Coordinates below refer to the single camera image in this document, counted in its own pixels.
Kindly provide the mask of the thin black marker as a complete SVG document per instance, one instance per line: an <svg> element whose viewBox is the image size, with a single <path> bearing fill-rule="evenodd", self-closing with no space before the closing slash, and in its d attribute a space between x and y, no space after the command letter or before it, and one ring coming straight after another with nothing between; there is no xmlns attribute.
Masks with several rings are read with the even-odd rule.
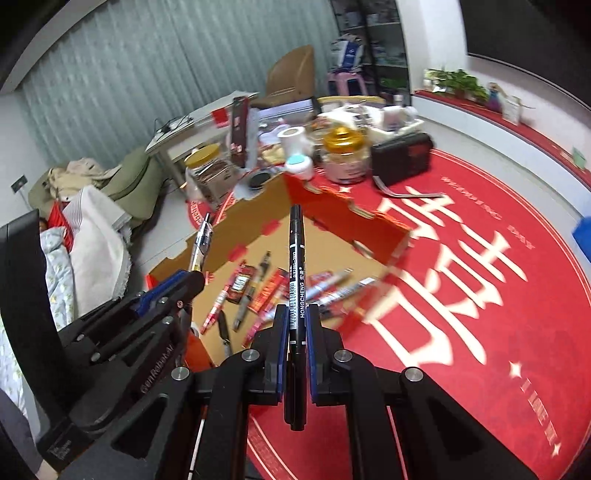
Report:
<svg viewBox="0 0 591 480"><path fill-rule="evenodd" d="M284 419L294 431L307 421L307 350L305 350L305 247L301 205L290 208L290 293L288 294L288 351Z"/></svg>

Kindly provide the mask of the clear red gel pen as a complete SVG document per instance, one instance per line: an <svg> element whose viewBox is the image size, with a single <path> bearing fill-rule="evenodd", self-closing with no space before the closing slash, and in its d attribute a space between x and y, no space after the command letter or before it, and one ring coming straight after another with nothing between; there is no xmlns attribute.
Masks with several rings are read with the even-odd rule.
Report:
<svg viewBox="0 0 591 480"><path fill-rule="evenodd" d="M216 299L214 300L214 304L211 307L211 310L206 315L204 323L202 323L202 325L199 328L200 335L204 334L209 328L211 328L211 326L217 320L217 316L219 312L221 312L222 305L224 304L225 299L228 296L228 291L233 281L235 281L235 275L229 277L228 282L224 284L224 287L222 288L221 292L219 292L219 294L217 295Z"/></svg>

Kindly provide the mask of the grey grip pen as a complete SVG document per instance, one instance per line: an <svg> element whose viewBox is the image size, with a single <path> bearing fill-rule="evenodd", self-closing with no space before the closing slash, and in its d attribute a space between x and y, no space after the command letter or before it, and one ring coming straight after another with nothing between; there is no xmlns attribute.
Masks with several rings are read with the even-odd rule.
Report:
<svg viewBox="0 0 591 480"><path fill-rule="evenodd" d="M249 305L252 303L256 288L259 287L260 281L263 280L266 275L266 271L270 267L270 251L266 251L263 255L263 259L260 260L259 265L256 267L256 272L252 276L252 281L249 283L249 287L245 290L245 295L242 296L238 306L238 313L236 313L235 320L232 324L232 330L237 332L240 326L242 326L243 320L245 320L246 312L249 309Z"/></svg>
<svg viewBox="0 0 591 480"><path fill-rule="evenodd" d="M204 263L209 249L211 248L212 238L212 215L207 212L202 220L197 235L194 238L191 256L188 264L189 271L204 271Z"/></svg>

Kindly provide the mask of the patterned rectangular card pack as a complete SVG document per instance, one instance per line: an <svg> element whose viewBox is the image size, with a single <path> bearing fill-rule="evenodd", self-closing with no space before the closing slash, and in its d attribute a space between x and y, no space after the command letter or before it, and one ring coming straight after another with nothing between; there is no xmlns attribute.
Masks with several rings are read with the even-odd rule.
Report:
<svg viewBox="0 0 591 480"><path fill-rule="evenodd" d="M249 287L254 274L256 274L256 267L252 265L245 264L238 269L228 289L228 295L226 295L228 302L239 304L242 301L242 297L245 296L245 291Z"/></svg>

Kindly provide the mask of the clear white label pen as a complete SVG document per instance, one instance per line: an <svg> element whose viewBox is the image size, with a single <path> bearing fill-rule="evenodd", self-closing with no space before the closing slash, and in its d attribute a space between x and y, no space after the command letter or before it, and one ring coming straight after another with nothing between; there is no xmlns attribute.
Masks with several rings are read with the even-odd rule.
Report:
<svg viewBox="0 0 591 480"><path fill-rule="evenodd" d="M343 300L348 299L349 297L352 297L356 293L358 293L358 292L362 291L363 289L365 289L366 287L372 285L375 281L376 281L376 279L373 277L363 278L362 280L356 282L355 284L352 284L352 285L349 285L346 287L342 287L341 289L335 290L334 292L331 292L330 294L325 295L324 297L318 299L317 305L320 308L331 307L334 304L337 304Z"/></svg>

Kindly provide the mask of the red pen pink grip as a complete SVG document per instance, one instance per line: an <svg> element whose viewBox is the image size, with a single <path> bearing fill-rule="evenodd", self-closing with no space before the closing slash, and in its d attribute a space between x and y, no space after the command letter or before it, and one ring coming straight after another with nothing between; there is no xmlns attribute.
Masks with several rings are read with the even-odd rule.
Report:
<svg viewBox="0 0 591 480"><path fill-rule="evenodd" d="M245 339L242 341L243 347L249 347L250 343L252 343L254 335L259 332L263 326L270 324L273 322L274 315L276 315L276 306L279 301L271 301L270 304L267 304L266 307L263 309L263 313L256 318L256 321L252 324L252 327L249 329L249 332L246 333Z"/></svg>

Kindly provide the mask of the red cylindrical tube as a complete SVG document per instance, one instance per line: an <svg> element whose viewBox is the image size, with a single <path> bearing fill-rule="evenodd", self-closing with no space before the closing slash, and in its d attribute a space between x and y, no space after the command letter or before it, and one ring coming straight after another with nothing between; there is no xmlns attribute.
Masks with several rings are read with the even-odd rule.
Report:
<svg viewBox="0 0 591 480"><path fill-rule="evenodd" d="M252 299L249 304L249 311L252 313L259 314L263 312L263 308L270 302L271 297L276 291L283 285L283 281L287 280L288 273L283 268L276 268L273 274L270 275L269 279L263 282L262 289Z"/></svg>

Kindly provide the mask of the black marker pen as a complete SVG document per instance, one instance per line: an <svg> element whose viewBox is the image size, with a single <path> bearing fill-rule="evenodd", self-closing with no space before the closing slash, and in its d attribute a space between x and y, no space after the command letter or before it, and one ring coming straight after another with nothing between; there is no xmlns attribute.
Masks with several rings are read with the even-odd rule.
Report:
<svg viewBox="0 0 591 480"><path fill-rule="evenodd" d="M232 347L231 341L229 338L229 330L228 330L228 321L226 320L226 316L223 310L218 312L217 315L217 326L218 326L218 335L221 338L221 344L223 348L223 354L225 358L228 358L232 355Z"/></svg>

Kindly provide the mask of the white blue patterned pen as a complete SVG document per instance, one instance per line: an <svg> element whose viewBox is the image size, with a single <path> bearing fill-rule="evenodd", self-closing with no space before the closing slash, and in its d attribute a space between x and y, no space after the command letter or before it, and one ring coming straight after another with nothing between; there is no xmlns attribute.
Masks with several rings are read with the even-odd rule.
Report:
<svg viewBox="0 0 591 480"><path fill-rule="evenodd" d="M353 269L347 268L345 270L339 271L338 273L332 274L332 276L329 276L329 278L322 280L314 286L311 286L307 289L307 291L305 291L305 300L307 302L311 302L311 300L317 299L321 294L327 292L335 285L339 285L342 283L342 281L348 279L349 275L352 273Z"/></svg>

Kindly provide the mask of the green sofa cushion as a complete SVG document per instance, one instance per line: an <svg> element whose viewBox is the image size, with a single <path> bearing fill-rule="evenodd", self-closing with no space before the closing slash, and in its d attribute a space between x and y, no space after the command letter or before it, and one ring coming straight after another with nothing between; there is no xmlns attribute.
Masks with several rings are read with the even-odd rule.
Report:
<svg viewBox="0 0 591 480"><path fill-rule="evenodd" d="M138 147L123 158L101 192L131 216L134 229L152 217L163 182L160 163L148 157L144 147Z"/></svg>

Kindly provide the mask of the yellow lid plastic jar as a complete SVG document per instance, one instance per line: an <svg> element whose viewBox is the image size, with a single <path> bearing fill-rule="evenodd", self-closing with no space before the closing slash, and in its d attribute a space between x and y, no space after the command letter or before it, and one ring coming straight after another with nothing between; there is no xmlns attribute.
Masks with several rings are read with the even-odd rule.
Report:
<svg viewBox="0 0 591 480"><path fill-rule="evenodd" d="M184 160L185 192L195 202L217 209L238 183L238 170L221 143L194 150Z"/></svg>

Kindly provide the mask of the white toilet paper roll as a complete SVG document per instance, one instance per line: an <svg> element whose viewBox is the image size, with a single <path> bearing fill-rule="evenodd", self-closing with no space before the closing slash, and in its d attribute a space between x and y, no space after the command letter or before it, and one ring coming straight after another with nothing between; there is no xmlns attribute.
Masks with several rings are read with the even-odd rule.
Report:
<svg viewBox="0 0 591 480"><path fill-rule="evenodd" d="M307 131L303 126L288 127L277 134L283 148L284 157L290 158L297 154L311 155L311 144L308 141Z"/></svg>

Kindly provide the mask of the pink plastic stool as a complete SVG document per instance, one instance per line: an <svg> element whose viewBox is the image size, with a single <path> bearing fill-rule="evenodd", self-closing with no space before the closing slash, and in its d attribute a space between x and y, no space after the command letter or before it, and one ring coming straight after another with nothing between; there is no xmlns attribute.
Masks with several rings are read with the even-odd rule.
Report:
<svg viewBox="0 0 591 480"><path fill-rule="evenodd" d="M367 96L365 79L359 73L332 72L327 75L329 95Z"/></svg>

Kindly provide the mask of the green potted plant left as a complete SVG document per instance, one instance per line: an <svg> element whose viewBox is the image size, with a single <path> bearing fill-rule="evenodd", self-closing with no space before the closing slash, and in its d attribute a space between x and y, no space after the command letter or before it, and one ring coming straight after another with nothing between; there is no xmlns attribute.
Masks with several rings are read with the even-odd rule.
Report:
<svg viewBox="0 0 591 480"><path fill-rule="evenodd" d="M425 89L432 93L451 95L457 99L477 103L486 103L489 99L488 90L475 76L463 69L454 71L428 69L424 73L424 85Z"/></svg>

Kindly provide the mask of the large black tv screen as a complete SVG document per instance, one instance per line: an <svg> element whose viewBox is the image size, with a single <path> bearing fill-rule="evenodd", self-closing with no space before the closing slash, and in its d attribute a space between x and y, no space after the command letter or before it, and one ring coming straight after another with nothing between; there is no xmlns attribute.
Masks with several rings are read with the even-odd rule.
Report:
<svg viewBox="0 0 591 480"><path fill-rule="evenodd" d="M590 107L590 3L462 0L468 53L535 76Z"/></svg>

